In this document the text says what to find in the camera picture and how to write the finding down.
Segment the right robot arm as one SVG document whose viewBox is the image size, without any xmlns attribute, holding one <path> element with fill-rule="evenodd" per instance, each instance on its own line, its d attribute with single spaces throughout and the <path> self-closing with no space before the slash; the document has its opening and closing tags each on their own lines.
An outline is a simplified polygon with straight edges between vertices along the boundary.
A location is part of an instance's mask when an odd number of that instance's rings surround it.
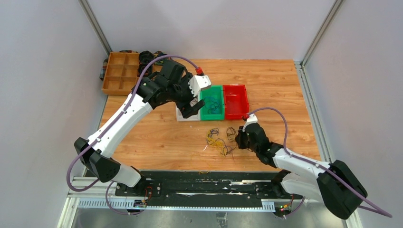
<svg viewBox="0 0 403 228">
<path fill-rule="evenodd" d="M 340 160 L 318 161 L 271 142 L 258 123 L 240 126 L 235 137 L 240 149 L 255 153 L 261 163 L 281 169 L 272 193 L 278 198 L 297 194 L 318 202 L 336 217 L 348 219 L 368 193 L 351 169 Z"/>
</svg>

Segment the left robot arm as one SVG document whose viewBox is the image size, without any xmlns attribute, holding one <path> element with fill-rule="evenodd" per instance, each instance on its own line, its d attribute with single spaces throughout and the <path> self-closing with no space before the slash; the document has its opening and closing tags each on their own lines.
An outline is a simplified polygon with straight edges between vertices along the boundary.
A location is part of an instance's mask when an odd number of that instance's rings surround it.
<svg viewBox="0 0 403 228">
<path fill-rule="evenodd" d="M 74 162 L 81 161 L 98 181 L 124 184 L 132 195 L 141 196 L 146 184 L 140 172 L 113 159 L 120 142 L 141 119 L 161 105 L 174 102 L 184 119 L 198 114 L 205 105 L 204 100 L 194 105 L 191 102 L 211 87 L 211 80 L 200 67 L 194 67 L 193 75 L 175 58 L 168 56 L 160 71 L 149 73 L 148 68 L 157 61 L 152 60 L 113 116 L 88 138 L 79 137 L 74 142 L 77 152 Z"/>
</svg>

